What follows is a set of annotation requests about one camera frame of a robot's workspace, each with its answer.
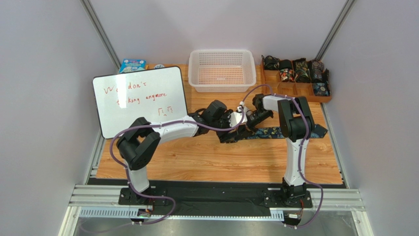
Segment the dark blue floral necktie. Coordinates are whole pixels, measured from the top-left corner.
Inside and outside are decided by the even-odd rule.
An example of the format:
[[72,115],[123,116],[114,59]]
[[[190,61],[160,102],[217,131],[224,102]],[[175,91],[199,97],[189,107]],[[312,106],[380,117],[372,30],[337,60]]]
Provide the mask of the dark blue floral necktie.
[[[315,124],[315,128],[311,131],[309,138],[322,139],[328,133],[328,130],[320,124]],[[280,127],[266,127],[258,128],[256,132],[244,138],[244,140],[251,139],[285,139]]]

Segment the white plastic perforated basket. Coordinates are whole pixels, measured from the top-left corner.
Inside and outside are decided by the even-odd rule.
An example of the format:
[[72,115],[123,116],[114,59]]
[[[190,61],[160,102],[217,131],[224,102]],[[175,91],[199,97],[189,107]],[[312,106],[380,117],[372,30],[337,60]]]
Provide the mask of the white plastic perforated basket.
[[188,82],[197,92],[245,92],[257,82],[254,57],[245,49],[194,50]]

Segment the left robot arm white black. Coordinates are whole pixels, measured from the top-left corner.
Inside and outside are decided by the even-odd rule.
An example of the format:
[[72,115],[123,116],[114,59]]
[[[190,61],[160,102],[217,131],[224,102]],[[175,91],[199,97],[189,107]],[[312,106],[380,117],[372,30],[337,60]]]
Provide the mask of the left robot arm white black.
[[204,135],[210,130],[216,131],[218,135],[228,134],[246,123],[247,110],[243,102],[237,111],[233,111],[228,110],[221,101],[215,100],[207,108],[168,122],[149,122],[144,117],[136,119],[124,134],[119,135],[117,141],[128,185],[138,193],[149,188],[147,164],[159,145],[180,138]]

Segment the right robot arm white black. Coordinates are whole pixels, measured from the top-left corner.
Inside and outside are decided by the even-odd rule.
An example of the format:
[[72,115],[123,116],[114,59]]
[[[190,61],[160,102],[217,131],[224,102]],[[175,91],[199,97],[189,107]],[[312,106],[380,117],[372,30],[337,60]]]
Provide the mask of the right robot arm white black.
[[252,101],[256,110],[247,116],[244,137],[255,136],[255,127],[273,113],[279,115],[280,132],[287,142],[287,166],[282,181],[280,200],[285,206],[302,202],[307,187],[304,177],[305,155],[311,131],[315,127],[311,110],[305,97],[278,97],[257,94]]

